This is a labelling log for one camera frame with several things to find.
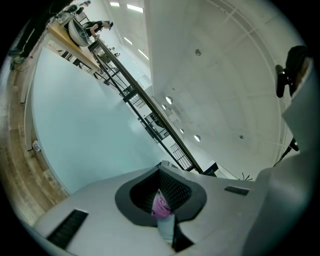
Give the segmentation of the person's white shirt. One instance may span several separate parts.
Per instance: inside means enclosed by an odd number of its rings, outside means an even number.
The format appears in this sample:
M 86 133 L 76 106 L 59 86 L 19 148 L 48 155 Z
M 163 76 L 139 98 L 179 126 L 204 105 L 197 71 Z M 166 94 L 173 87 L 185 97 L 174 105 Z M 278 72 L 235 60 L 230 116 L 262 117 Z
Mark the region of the person's white shirt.
M 314 210 L 320 182 L 320 76 L 311 69 L 283 118 L 299 154 L 266 169 L 267 191 L 243 245 L 241 256 L 308 256 L 313 231 L 320 227 Z

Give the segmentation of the black tripod stand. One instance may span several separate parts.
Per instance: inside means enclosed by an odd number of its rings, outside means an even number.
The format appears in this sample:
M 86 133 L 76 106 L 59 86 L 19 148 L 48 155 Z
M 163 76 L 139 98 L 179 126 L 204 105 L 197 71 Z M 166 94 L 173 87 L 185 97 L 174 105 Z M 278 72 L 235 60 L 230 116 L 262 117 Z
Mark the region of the black tripod stand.
M 286 157 L 291 150 L 294 150 L 295 152 L 299 151 L 298 144 L 297 144 L 294 137 L 292 138 L 291 142 L 289 143 L 288 147 L 286 148 L 284 153 L 281 155 L 279 160 L 273 166 L 275 167 L 279 162 L 281 162 L 284 159 L 284 157 Z

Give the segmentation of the black railing with wooden handrail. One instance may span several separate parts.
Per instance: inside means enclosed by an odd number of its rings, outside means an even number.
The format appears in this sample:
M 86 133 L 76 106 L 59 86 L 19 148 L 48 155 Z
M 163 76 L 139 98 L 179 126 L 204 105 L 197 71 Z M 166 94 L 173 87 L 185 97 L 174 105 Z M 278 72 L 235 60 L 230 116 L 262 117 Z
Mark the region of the black railing with wooden handrail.
M 137 115 L 138 121 L 149 135 L 164 149 L 174 163 L 182 170 L 204 171 L 187 149 L 174 128 L 169 124 L 152 99 L 143 90 L 138 81 L 120 63 L 117 57 L 100 39 L 95 39 L 88 46 L 103 73 L 107 75 L 104 83 L 112 86 L 119 92 L 122 100 L 128 104 Z

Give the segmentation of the row of ceiling light panels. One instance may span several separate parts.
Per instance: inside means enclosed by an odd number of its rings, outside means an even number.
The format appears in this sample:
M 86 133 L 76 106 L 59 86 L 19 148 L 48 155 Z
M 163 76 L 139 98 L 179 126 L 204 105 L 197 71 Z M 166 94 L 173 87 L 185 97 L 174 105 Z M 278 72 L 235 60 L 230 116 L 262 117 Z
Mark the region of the row of ceiling light panels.
M 124 45 L 149 61 L 144 0 L 106 0 L 112 20 Z

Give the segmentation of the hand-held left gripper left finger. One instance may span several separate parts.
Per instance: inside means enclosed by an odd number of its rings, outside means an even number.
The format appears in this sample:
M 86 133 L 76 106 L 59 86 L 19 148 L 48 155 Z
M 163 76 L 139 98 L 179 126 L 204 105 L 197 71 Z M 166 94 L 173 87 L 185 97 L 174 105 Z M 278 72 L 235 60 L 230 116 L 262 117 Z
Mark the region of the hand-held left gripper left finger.
M 118 210 L 115 194 L 124 183 L 146 173 L 136 170 L 86 185 L 42 215 L 33 228 L 47 238 L 73 211 L 88 215 L 66 248 L 74 255 L 172 255 L 156 227 L 133 224 Z

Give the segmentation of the light wooden table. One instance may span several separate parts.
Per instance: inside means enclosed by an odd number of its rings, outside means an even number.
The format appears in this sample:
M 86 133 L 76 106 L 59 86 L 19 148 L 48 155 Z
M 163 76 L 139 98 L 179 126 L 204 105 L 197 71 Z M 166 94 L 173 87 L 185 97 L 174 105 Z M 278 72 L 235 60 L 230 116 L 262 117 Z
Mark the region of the light wooden table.
M 53 21 L 51 25 L 46 29 L 46 34 L 43 40 L 44 45 L 48 42 L 54 42 L 55 44 L 62 47 L 69 54 L 76 57 L 84 65 L 90 68 L 88 72 L 90 75 L 97 73 L 100 70 L 100 67 L 93 55 L 87 47 L 77 46 L 69 37 L 67 31 L 58 24 L 57 21 Z

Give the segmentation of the purple cloth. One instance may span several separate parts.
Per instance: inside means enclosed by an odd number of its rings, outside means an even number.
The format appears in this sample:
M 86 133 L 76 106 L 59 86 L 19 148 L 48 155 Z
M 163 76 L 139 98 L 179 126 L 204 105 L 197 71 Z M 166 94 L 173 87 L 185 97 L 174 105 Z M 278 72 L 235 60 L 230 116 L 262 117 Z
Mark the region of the purple cloth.
M 161 193 L 157 193 L 154 197 L 151 214 L 157 219 L 165 219 L 174 214 Z

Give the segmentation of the large metal bowl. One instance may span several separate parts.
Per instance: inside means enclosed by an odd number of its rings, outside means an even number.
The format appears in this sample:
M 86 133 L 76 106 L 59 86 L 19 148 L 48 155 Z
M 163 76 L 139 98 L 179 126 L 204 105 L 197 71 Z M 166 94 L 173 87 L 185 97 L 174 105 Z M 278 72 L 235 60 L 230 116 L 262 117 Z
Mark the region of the large metal bowl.
M 80 47 L 88 47 L 90 45 L 87 33 L 77 20 L 70 20 L 67 24 L 67 30 L 71 40 Z

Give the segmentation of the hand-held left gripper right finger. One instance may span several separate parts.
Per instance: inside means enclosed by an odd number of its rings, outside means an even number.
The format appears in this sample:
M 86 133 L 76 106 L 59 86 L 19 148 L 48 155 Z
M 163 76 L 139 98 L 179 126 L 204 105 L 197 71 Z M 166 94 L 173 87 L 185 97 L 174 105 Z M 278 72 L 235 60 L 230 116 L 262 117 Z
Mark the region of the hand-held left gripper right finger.
M 235 227 L 252 182 L 159 168 L 161 192 L 174 213 L 172 244 L 167 254 L 240 254 Z

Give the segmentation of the black office chair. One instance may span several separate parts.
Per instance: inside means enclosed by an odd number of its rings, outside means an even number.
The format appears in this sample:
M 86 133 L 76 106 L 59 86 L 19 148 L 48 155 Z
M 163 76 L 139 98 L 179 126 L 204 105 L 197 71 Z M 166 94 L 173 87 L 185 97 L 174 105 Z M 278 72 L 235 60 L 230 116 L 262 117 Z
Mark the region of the black office chair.
M 217 177 L 216 171 L 218 171 L 218 170 L 219 170 L 219 167 L 218 167 L 217 163 L 215 162 L 206 171 L 204 171 L 203 174 L 206 176 Z

